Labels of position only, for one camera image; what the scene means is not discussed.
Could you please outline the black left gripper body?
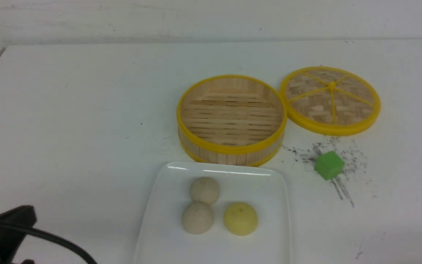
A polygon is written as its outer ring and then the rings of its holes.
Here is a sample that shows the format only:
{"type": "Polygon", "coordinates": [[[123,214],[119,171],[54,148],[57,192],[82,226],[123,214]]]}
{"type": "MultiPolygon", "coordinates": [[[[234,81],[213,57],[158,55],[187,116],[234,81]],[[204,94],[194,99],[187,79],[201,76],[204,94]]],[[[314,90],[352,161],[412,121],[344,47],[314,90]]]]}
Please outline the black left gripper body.
{"type": "MultiPolygon", "coordinates": [[[[0,222],[33,227],[37,222],[37,217],[33,206],[22,205],[1,213],[0,222]]],[[[11,264],[13,262],[13,258],[25,237],[25,234],[20,232],[0,229],[0,264],[11,264]]]]}

